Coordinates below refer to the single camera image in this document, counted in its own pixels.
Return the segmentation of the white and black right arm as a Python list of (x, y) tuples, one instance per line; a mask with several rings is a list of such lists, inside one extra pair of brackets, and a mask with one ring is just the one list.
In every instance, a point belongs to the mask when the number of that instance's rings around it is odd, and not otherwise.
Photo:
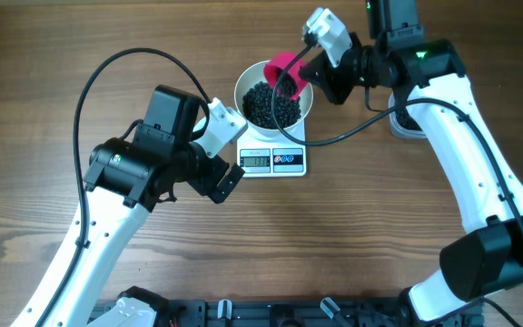
[(410, 321), (429, 326), (523, 283), (523, 185), (484, 123), (465, 66), (445, 39), (429, 41), (411, 1), (369, 1), (371, 45), (329, 9), (302, 28), (321, 53), (299, 72), (334, 104), (357, 86), (391, 90), (388, 113), (406, 112), (438, 157), (456, 196), (464, 235), (439, 269), (411, 286)]

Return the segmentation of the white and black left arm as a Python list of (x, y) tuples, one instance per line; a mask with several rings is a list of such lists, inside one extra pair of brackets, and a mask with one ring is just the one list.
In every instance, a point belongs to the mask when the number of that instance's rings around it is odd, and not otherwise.
[(222, 203), (243, 170), (220, 156), (247, 130), (219, 99), (157, 86), (145, 117), (124, 136), (99, 144), (82, 182), (83, 201), (42, 281), (15, 326), (85, 326), (114, 265), (156, 204), (187, 182)]

